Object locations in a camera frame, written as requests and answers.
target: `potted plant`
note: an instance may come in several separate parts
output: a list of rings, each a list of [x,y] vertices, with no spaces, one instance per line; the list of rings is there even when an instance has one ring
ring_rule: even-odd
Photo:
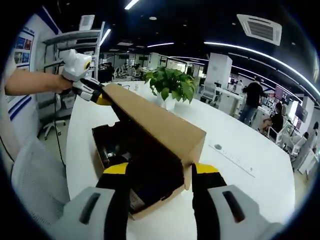
[[[179,70],[162,66],[146,72],[143,78],[145,84],[150,81],[153,95],[158,96],[162,101],[161,106],[169,111],[173,110],[177,101],[188,100],[190,104],[194,97],[196,87],[193,77]]]

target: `green leaves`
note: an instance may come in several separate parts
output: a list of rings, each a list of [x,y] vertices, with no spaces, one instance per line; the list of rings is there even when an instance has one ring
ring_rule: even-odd
[[[150,88],[153,95],[157,95],[155,90],[161,94],[163,100],[166,100],[169,93],[172,98],[180,101],[189,100],[191,103],[194,93],[195,84],[192,76],[187,75],[177,69],[168,69],[164,66],[158,67],[156,71],[146,72],[143,75],[145,83],[150,81]]]
[[[167,97],[169,97],[169,88],[165,87],[162,91],[161,91],[161,97],[164,100],[167,99]]]

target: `box flap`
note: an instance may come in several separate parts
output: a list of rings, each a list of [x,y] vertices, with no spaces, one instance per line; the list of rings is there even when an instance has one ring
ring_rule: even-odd
[[[191,163],[199,161],[206,132],[122,86],[111,83],[103,90],[131,119],[181,159],[188,189]]]

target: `white curved table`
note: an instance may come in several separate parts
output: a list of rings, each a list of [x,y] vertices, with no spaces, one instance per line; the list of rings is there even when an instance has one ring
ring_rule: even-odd
[[[120,83],[129,85],[132,91],[138,84],[134,92],[152,102],[156,100],[148,84]],[[217,167],[228,185],[236,185],[255,200],[267,221],[287,222],[295,207],[295,186],[289,156],[282,149],[235,118],[196,99],[190,105],[187,101],[178,102],[173,113],[206,131],[201,163]],[[95,187],[101,174],[92,128],[112,126],[117,121],[110,106],[76,98],[66,143],[66,175],[71,199],[85,188]],[[248,174],[209,146],[215,144],[254,172]],[[143,219],[129,219],[128,232],[139,240],[197,239],[192,198],[192,191],[185,190]]]

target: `ceiling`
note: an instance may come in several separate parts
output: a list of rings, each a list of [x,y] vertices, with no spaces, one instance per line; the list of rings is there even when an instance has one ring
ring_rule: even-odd
[[[130,10],[125,10],[124,7],[130,1],[91,0],[88,4],[79,4],[75,0],[59,0],[45,7],[63,32],[78,30],[82,15],[95,15],[92,28],[100,28],[102,21],[105,21],[105,31],[111,29],[111,33],[100,52],[108,52],[110,49],[127,52],[129,48],[134,48],[132,53],[156,52],[166,56],[200,59],[208,59],[210,53],[228,54],[232,65],[262,75],[294,94],[310,93],[320,103],[316,91],[287,67],[246,50],[204,44],[225,43],[267,54],[301,73],[320,90],[320,76],[315,77],[315,71],[319,71],[319,58],[316,46],[308,37],[316,38],[316,35],[307,32],[310,28],[306,27],[306,21],[301,17],[304,7],[288,0],[281,1],[282,4],[276,0],[140,0]],[[280,24],[280,46],[246,36],[237,14],[256,16]],[[149,17],[156,17],[157,20],[150,20]],[[130,42],[133,45],[118,46],[119,42]],[[136,47],[161,43],[174,45],[142,49]],[[233,68],[232,72],[254,76],[238,68]]]

